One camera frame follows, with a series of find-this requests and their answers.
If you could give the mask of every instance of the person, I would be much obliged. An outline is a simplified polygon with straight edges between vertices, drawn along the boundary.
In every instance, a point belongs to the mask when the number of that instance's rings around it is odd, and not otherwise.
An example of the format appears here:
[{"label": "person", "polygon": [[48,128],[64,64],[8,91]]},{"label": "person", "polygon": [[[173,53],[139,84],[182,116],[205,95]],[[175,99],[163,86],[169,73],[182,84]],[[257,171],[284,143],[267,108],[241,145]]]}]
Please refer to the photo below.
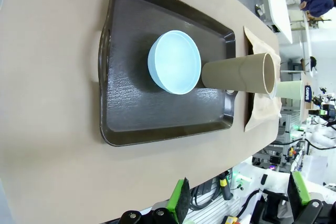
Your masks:
[{"label": "person", "polygon": [[320,17],[336,7],[336,0],[286,0],[288,9],[308,11],[308,17]]}]

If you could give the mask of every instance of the cable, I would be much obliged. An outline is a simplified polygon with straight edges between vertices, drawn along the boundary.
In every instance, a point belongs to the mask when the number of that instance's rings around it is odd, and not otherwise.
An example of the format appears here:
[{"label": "cable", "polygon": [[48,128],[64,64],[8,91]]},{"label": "cable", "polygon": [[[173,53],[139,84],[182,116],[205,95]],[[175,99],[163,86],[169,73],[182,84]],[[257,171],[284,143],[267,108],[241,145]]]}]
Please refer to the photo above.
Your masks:
[{"label": "cable", "polygon": [[210,198],[210,200],[208,200],[206,203],[203,203],[201,205],[199,205],[197,203],[197,192],[198,192],[199,186],[196,186],[195,188],[192,189],[192,191],[191,191],[190,206],[189,206],[189,208],[191,210],[194,210],[194,211],[202,210],[203,208],[205,208],[208,205],[210,205],[211,202],[213,202],[221,194],[221,191],[220,191],[221,187],[219,185],[219,179],[217,177],[216,177],[216,179],[217,179],[216,190],[215,190],[214,194],[212,195],[212,197]]},{"label": "cable", "polygon": [[333,147],[328,147],[328,148],[320,148],[320,147],[317,147],[317,146],[315,146],[315,145],[313,145],[308,139],[303,139],[303,138],[299,138],[299,139],[296,139],[296,140],[294,140],[294,141],[292,141],[292,142],[289,142],[289,143],[271,143],[271,144],[273,144],[273,145],[289,145],[289,144],[293,144],[293,143],[295,143],[295,142],[297,142],[297,141],[307,141],[312,147],[314,147],[315,149],[318,149],[318,150],[320,150],[320,151],[324,151],[324,150],[332,150],[332,149],[335,149],[336,148],[336,146],[333,146]]},{"label": "cable", "polygon": [[250,200],[252,199],[252,197],[255,196],[259,191],[262,191],[262,190],[260,190],[260,189],[255,190],[255,191],[253,191],[253,192],[247,197],[245,203],[243,204],[243,208],[241,209],[241,211],[239,212],[239,214],[236,216],[237,218],[239,218],[239,217],[243,214],[243,212],[246,210],[247,205],[248,205],[248,203],[250,202]]}]

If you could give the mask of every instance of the tan plastic cup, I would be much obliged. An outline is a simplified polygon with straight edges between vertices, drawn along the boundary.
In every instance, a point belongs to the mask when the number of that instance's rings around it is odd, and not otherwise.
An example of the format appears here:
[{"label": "tan plastic cup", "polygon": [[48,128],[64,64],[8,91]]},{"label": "tan plastic cup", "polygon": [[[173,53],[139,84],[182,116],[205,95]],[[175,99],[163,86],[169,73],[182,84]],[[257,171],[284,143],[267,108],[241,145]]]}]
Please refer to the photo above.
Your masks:
[{"label": "tan plastic cup", "polygon": [[278,82],[276,97],[301,100],[303,98],[302,81],[282,81]]},{"label": "tan plastic cup", "polygon": [[274,62],[266,53],[209,62],[202,69],[202,81],[207,88],[270,94]]}]

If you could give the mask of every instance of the light blue bowl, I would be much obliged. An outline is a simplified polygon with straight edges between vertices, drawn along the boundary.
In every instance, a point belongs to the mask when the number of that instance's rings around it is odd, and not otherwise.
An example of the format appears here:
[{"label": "light blue bowl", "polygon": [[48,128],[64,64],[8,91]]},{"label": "light blue bowl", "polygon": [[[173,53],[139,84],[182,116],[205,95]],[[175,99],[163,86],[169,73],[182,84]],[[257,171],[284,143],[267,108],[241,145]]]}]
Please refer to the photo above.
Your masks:
[{"label": "light blue bowl", "polygon": [[188,34],[168,31],[152,45],[148,69],[160,88],[172,94],[187,94],[201,74],[200,53]]}]

